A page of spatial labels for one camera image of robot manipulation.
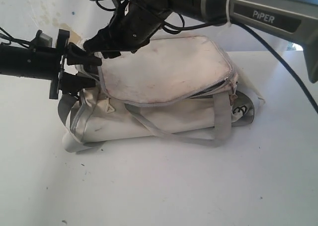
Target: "white wall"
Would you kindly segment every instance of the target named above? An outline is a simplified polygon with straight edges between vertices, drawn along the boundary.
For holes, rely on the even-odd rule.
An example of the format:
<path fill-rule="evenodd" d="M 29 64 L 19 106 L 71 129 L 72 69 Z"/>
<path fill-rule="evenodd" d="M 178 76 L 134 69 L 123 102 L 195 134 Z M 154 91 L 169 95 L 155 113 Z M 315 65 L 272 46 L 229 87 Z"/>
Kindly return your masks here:
<path fill-rule="evenodd" d="M 106 26 L 110 18 L 111 13 L 100 10 L 89 0 L 0 0 L 0 26 L 14 37 L 23 39 L 33 38 L 38 29 L 55 38 L 58 28 L 67 27 L 81 38 L 89 38 Z M 169 21 L 180 24 L 176 15 Z M 186 19 L 187 25 L 196 23 Z M 216 40 L 227 51 L 264 50 L 239 27 L 232 26 L 219 34 L 222 29 L 223 27 L 209 27 L 198 32 Z M 286 41 L 266 33 L 260 34 L 277 50 L 284 50 L 287 46 Z"/>

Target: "piper logo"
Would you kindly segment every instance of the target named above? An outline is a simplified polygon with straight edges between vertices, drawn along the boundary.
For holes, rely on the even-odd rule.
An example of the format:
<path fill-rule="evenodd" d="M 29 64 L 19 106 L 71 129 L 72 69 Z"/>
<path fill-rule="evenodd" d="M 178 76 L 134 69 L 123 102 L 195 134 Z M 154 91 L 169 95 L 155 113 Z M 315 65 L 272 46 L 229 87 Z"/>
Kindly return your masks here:
<path fill-rule="evenodd" d="M 261 21 L 268 22 L 271 24 L 273 24 L 273 22 L 275 20 L 274 16 L 271 16 L 271 15 L 266 14 L 264 12 L 259 12 L 257 10 L 254 10 L 253 18 L 256 18 L 257 20 L 261 20 Z"/>

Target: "white canvas bag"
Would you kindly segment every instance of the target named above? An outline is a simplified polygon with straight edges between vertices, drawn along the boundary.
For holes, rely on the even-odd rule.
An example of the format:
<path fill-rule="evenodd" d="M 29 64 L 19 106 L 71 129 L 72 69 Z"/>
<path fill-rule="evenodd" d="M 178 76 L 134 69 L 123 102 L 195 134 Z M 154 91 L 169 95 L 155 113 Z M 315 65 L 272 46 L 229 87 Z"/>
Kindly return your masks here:
<path fill-rule="evenodd" d="M 135 54 L 103 60 L 98 72 L 98 77 L 89 75 L 98 79 L 98 87 L 82 90 L 80 101 L 69 95 L 60 101 L 69 152 L 145 136 L 214 146 L 232 126 L 251 123 L 264 103 L 228 55 L 205 36 L 154 39 Z M 208 140 L 175 134 L 209 127 L 214 130 Z"/>

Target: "bag flap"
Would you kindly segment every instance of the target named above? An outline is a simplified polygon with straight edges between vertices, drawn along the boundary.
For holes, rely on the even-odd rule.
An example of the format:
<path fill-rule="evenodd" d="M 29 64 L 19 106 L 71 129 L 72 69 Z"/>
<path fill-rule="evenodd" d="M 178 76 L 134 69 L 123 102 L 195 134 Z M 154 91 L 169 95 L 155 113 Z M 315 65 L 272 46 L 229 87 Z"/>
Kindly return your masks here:
<path fill-rule="evenodd" d="M 152 40 L 135 54 L 103 60 L 99 77 L 110 98 L 156 104 L 189 97 L 237 76 L 215 43 L 192 36 Z"/>

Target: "white table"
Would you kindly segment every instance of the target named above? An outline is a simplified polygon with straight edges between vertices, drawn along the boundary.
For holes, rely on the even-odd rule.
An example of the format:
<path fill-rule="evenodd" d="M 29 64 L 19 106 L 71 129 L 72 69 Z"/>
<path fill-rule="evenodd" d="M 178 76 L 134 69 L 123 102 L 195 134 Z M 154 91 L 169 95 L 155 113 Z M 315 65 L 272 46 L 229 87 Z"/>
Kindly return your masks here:
<path fill-rule="evenodd" d="M 49 83 L 0 76 L 0 225 L 316 226 L 318 116 L 268 52 L 230 56 L 267 103 L 216 149 L 149 137 L 67 153 Z M 302 53 L 284 57 L 318 100 Z"/>

